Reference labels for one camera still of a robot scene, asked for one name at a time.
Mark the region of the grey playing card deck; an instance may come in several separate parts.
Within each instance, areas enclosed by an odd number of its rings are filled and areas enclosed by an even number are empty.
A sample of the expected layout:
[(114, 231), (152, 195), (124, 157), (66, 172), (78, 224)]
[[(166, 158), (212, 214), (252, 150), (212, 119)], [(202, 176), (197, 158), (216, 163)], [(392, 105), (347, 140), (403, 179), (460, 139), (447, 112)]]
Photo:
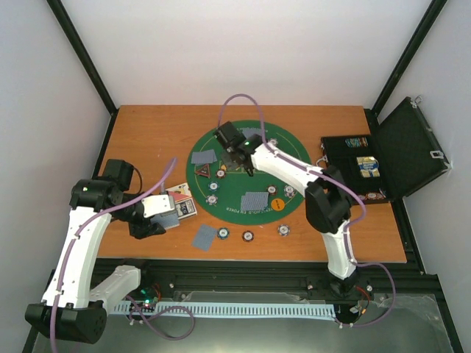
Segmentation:
[(166, 213), (154, 215), (151, 218), (152, 223), (159, 223), (165, 230), (178, 227), (180, 225), (180, 220), (178, 214), (176, 213)]

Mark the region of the dark red chips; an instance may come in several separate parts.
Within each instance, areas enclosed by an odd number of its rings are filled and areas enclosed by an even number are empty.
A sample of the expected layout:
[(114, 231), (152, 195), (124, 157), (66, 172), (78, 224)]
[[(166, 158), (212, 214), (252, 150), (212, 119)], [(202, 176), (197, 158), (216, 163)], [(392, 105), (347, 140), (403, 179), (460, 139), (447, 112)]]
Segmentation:
[(266, 192), (271, 196), (275, 196), (278, 193), (278, 188), (276, 185), (269, 185), (266, 189)]
[(223, 170), (223, 169), (218, 169), (218, 170), (216, 171), (216, 177), (217, 177), (218, 179), (224, 179), (226, 176), (227, 176), (227, 173), (226, 173), (225, 170)]

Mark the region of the blue patterned playing card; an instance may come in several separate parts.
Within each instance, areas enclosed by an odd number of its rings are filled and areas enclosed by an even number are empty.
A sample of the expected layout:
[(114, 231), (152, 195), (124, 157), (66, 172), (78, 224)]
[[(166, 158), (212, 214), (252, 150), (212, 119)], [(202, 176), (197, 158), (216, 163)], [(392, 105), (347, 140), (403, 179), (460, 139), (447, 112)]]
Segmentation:
[(212, 164), (218, 160), (216, 153), (213, 149), (204, 151), (193, 151), (191, 154), (191, 164), (204, 165)]

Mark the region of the black red triangular dealer button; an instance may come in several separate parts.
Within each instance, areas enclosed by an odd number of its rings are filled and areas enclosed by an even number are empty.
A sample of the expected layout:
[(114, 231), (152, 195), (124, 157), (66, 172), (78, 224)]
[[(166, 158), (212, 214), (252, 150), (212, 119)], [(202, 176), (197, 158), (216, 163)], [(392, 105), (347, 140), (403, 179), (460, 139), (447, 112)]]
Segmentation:
[(201, 176), (201, 177), (205, 177), (205, 178), (210, 179), (211, 178), (210, 164), (206, 163), (204, 165), (199, 165), (194, 173), (197, 176)]

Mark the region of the dark red poker chip stack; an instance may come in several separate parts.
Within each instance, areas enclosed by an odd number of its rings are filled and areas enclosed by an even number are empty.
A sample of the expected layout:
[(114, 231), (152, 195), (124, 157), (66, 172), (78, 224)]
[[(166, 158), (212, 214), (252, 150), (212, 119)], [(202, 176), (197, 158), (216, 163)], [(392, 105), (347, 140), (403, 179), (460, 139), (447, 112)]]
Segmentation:
[(253, 232), (247, 230), (242, 233), (241, 237), (244, 242), (252, 242), (255, 238), (255, 235)]

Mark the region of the blue white poker chip stack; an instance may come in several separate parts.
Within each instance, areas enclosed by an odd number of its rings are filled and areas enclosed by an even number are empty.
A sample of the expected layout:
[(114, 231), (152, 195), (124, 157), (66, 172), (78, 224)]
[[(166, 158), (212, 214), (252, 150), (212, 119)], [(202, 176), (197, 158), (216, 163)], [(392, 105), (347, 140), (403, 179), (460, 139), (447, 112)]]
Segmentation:
[(277, 228), (278, 234), (282, 237), (288, 236), (290, 234), (290, 231), (291, 231), (291, 229), (287, 224), (281, 224)]

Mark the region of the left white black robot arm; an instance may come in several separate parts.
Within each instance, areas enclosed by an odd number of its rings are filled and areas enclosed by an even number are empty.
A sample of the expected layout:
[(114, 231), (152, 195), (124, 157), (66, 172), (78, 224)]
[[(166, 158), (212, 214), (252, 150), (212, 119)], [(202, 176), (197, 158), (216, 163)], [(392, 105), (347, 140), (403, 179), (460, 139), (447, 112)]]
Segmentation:
[(68, 231), (55, 272), (42, 299), (29, 304), (25, 319), (50, 340), (96, 343), (102, 336), (109, 311), (128, 293), (145, 296), (153, 278), (142, 271), (140, 260), (131, 260), (95, 288), (91, 279), (103, 235), (113, 219), (127, 223), (137, 240), (162, 235), (165, 228), (153, 221), (156, 215), (174, 211), (166, 193), (157, 194), (174, 170), (172, 158), (160, 180), (143, 193), (130, 194), (134, 168), (124, 160), (108, 160), (101, 176), (81, 179), (71, 190)]

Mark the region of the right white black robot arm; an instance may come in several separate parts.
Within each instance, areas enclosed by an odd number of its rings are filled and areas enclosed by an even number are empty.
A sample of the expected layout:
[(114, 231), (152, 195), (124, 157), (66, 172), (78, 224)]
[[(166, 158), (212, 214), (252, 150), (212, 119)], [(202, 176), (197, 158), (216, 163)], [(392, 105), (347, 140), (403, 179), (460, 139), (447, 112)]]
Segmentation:
[(358, 281), (350, 240), (352, 198), (343, 189), (343, 178), (334, 168), (321, 169), (304, 163), (275, 145), (264, 135), (245, 137), (231, 122), (219, 125), (214, 136), (223, 148), (228, 168), (270, 174), (304, 197), (308, 223), (321, 233), (327, 252), (329, 286), (334, 296), (345, 298)]

